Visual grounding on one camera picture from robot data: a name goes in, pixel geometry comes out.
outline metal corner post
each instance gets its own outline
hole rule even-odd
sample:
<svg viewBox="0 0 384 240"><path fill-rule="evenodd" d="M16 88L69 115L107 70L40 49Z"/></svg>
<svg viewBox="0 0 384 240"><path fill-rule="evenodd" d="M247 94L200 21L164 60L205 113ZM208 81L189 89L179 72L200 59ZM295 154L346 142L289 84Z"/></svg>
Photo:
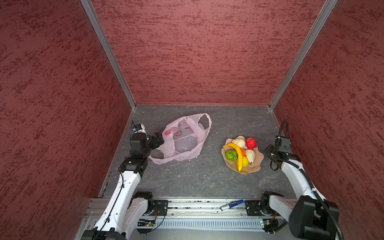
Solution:
<svg viewBox="0 0 384 240"><path fill-rule="evenodd" d="M273 110L283 95L284 90L287 88L289 82L291 81L293 75L295 74L296 70L300 66L302 60L304 59L305 55L311 48L314 40L316 39L317 35L319 34L321 28L324 26L325 21L331 14L334 6L336 5L338 0L326 0L323 7L321 8L319 15L317 16L315 22L312 25L312 28L310 29L307 37L305 38L303 45L301 46L299 52L296 55L296 58L293 60L293 63L291 67L289 68L287 74L285 75L279 89L275 93L275 96L273 97L271 103L269 104L269 107L271 110Z"/></svg>
<svg viewBox="0 0 384 240"><path fill-rule="evenodd" d="M129 86L127 84L127 81L125 80L125 77L120 69L119 63L117 62L117 59L113 53L113 50L108 42L107 36L104 33L104 30L101 26L101 23L99 21L99 18L97 17L97 14L95 12L95 9L93 8L93 5L91 3L91 0L80 0L81 4L83 5L85 12L88 15L89 20L91 21L91 24L93 26L93 29L96 32L97 37L99 38L99 41L101 43L101 46L103 47L105 54L107 55L109 62L112 65L112 68L116 74L116 77L118 78L121 87L129 101L129 104L131 105L132 109L136 108L136 102L133 99L133 95L131 91L129 90Z"/></svg>

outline toy fruit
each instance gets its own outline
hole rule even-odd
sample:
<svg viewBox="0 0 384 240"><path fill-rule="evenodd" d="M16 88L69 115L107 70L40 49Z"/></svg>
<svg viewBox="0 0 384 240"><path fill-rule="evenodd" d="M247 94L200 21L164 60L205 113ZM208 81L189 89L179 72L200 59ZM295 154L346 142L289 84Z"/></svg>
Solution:
<svg viewBox="0 0 384 240"><path fill-rule="evenodd" d="M245 150L245 156L248 158L248 161L250 163L253 163L253 161L255 160L256 154L253 150L247 149Z"/></svg>
<svg viewBox="0 0 384 240"><path fill-rule="evenodd" d="M225 153L225 157L229 160L229 161L235 161L238 159L238 155L237 155L237 152L236 150L228 150L226 153Z"/></svg>
<svg viewBox="0 0 384 240"><path fill-rule="evenodd" d="M249 163L249 162L248 162L247 157L243 156L242 168L248 166L248 163Z"/></svg>
<svg viewBox="0 0 384 240"><path fill-rule="evenodd" d="M237 146L236 144L228 143L227 145L224 145L223 147L232 147L232 148L234 148L236 150L238 157L242 156L241 150L240 150L239 146ZM237 167L239 169L239 172L243 169L242 165L237 165Z"/></svg>
<svg viewBox="0 0 384 240"><path fill-rule="evenodd" d="M247 144L248 149L254 149L255 147L257 147L257 142L254 138L247 138L245 140L245 143Z"/></svg>
<svg viewBox="0 0 384 240"><path fill-rule="evenodd" d="M239 146L239 148L244 148L245 147L245 140L242 139L242 138L236 138L234 140L232 140L232 143L233 144L236 144L237 146Z"/></svg>

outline textured red wall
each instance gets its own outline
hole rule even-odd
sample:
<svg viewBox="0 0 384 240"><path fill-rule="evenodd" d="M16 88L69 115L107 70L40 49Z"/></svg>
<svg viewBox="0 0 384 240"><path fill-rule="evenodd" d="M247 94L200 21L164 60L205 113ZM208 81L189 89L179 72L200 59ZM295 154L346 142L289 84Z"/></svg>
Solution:
<svg viewBox="0 0 384 240"><path fill-rule="evenodd" d="M137 103L269 104L324 0L92 2Z"/></svg>
<svg viewBox="0 0 384 240"><path fill-rule="evenodd" d="M275 108L346 239L384 239L383 26L383 1L339 0Z"/></svg>
<svg viewBox="0 0 384 240"><path fill-rule="evenodd" d="M0 239L72 239L130 107L79 0L0 19Z"/></svg>

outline red fruit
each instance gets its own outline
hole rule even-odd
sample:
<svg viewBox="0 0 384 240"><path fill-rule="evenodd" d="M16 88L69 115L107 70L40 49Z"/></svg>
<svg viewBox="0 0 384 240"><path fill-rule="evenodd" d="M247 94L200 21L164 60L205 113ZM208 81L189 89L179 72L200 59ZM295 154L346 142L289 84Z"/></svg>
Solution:
<svg viewBox="0 0 384 240"><path fill-rule="evenodd" d="M248 149L254 149L255 147L257 147L257 142L254 138L248 138L247 140L245 140L245 143Z"/></svg>

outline yellow banana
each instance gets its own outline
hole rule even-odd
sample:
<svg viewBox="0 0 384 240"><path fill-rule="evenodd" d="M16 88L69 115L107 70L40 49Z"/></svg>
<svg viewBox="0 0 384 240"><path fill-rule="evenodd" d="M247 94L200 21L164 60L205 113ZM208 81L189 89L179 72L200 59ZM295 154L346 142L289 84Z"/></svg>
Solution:
<svg viewBox="0 0 384 240"><path fill-rule="evenodd" d="M243 169L243 154L241 153L241 150L239 148L239 146L237 146L236 144L233 144L233 143L228 143L227 145L224 145L223 147L232 147L236 150L237 152L237 159L240 159L241 158L241 161L238 161L239 164L237 164L237 166L239 167L239 172Z"/></svg>

